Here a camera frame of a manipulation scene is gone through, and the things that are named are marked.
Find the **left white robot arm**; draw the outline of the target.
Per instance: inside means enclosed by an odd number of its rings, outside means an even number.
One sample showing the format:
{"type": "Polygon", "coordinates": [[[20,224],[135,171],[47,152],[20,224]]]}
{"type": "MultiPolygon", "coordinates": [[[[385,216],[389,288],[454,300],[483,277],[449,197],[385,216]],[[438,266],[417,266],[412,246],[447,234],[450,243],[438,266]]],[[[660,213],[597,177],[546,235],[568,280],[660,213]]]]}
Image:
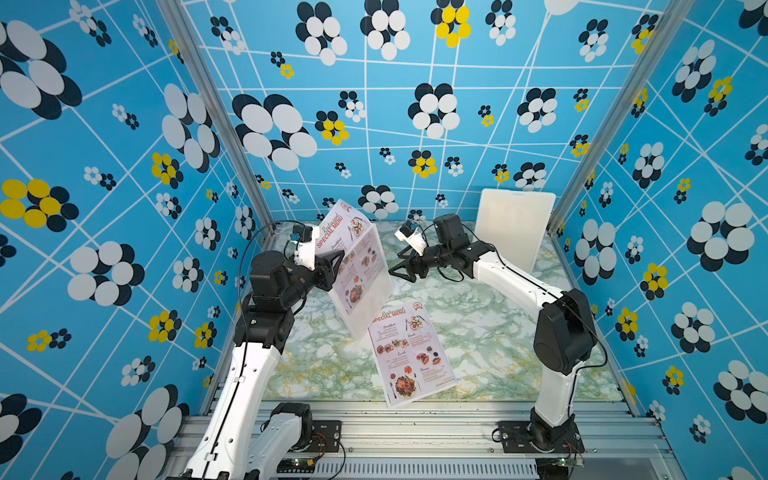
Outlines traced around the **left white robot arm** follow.
{"type": "Polygon", "coordinates": [[[251,291],[220,399],[182,479],[270,479],[292,449],[312,440],[312,412],[305,403],[283,402],[266,427],[254,431],[267,384],[284,352],[295,316],[308,297],[332,289],[344,259],[341,250],[317,255],[307,267],[279,251],[251,262],[251,291]]]}

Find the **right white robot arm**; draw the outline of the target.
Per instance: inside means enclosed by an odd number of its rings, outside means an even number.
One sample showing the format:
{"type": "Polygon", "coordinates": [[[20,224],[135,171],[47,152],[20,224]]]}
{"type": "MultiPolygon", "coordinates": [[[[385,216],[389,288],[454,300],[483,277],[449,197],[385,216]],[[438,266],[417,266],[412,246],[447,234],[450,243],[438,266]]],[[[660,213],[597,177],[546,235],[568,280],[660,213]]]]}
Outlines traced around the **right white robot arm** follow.
{"type": "Polygon", "coordinates": [[[587,296],[577,288],[552,286],[512,265],[456,214],[438,217],[432,227],[434,244],[412,221],[395,230],[395,237],[407,246],[388,273],[414,283],[432,270],[451,268],[461,278],[493,288],[536,321],[533,350],[542,366],[541,382],[528,426],[517,437],[539,452],[555,451],[576,432],[573,400],[578,378],[591,367],[593,349],[603,346],[587,296]]]}

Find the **restaurant menu sheet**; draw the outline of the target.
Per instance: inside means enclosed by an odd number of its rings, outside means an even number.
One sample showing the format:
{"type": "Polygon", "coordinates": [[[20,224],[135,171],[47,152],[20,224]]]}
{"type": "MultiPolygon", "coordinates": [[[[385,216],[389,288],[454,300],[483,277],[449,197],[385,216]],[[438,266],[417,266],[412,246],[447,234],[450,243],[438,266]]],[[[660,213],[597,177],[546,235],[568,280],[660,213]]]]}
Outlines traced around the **restaurant menu sheet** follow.
{"type": "Polygon", "coordinates": [[[368,218],[343,200],[334,204],[319,225],[316,252],[344,252],[332,292],[345,315],[362,304],[366,291],[383,269],[383,253],[373,227],[368,218]]]}
{"type": "Polygon", "coordinates": [[[368,334],[389,408],[402,408],[458,384],[423,302],[383,309],[368,334]]]}

